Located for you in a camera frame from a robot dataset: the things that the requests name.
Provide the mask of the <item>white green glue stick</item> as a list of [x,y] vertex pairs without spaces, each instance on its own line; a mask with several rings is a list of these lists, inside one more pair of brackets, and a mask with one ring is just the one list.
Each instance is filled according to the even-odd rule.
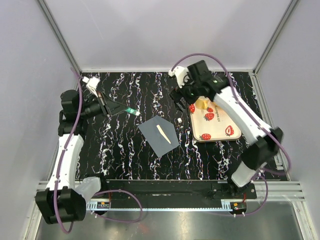
[[138,110],[130,108],[130,107],[128,107],[125,111],[131,115],[135,115],[135,116],[140,115],[140,112]]

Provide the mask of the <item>beige lined letter paper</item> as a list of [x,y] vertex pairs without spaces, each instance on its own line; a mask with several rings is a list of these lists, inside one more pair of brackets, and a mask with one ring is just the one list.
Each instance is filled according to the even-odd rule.
[[159,124],[156,125],[157,130],[159,131],[159,133],[162,135],[162,137],[169,143],[171,144],[170,139],[168,138],[168,136],[165,134],[164,130],[161,128],[161,126]]

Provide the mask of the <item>grey paper envelope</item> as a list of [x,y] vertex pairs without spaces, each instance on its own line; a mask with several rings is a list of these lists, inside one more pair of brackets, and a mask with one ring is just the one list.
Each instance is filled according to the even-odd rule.
[[[161,126],[165,134],[170,139],[171,144],[169,144],[159,133],[157,125]],[[140,124],[138,129],[141,131],[142,135],[145,137],[146,141],[149,143],[158,158],[180,145],[175,126],[158,115]]]

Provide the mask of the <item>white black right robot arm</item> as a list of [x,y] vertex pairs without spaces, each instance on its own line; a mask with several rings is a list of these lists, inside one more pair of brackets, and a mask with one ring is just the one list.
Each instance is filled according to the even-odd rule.
[[240,155],[240,164],[231,174],[232,182],[227,185],[228,195],[239,198],[261,166],[278,154],[283,131],[260,119],[231,86],[229,75],[213,75],[204,60],[188,67],[176,66],[168,75],[177,82],[170,97],[179,110],[185,108],[182,99],[194,104],[200,97],[205,97],[222,108],[245,137],[249,147]]

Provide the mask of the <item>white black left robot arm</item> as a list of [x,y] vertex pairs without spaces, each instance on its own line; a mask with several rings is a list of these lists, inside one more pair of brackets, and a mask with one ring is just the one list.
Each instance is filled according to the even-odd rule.
[[60,99],[57,158],[45,190],[35,196],[36,205],[49,225],[82,221],[91,198],[103,198],[108,193],[108,186],[100,176],[87,177],[76,186],[76,168],[88,119],[99,115],[113,117],[128,108],[102,92],[84,100],[80,91],[72,89],[63,92]]

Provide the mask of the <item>cream yellow cup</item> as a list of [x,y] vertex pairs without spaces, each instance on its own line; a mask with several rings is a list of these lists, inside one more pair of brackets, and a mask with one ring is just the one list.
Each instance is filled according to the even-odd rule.
[[200,109],[200,110],[206,110],[208,108],[208,103],[209,103],[209,99],[207,97],[204,97],[204,96],[200,96],[196,102],[195,102],[195,107],[197,109]]

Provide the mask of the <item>strawberry pattern tray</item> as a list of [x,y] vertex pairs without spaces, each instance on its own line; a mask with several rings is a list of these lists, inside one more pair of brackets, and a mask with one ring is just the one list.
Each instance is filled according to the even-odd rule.
[[193,139],[200,143],[235,141],[242,132],[228,114],[209,100],[207,109],[198,109],[195,103],[188,106]]

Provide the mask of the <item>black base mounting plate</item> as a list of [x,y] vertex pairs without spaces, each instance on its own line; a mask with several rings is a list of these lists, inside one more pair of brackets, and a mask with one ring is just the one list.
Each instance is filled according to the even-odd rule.
[[125,190],[144,209],[221,209],[222,202],[256,200],[254,184],[234,189],[220,180],[106,180],[103,190]]

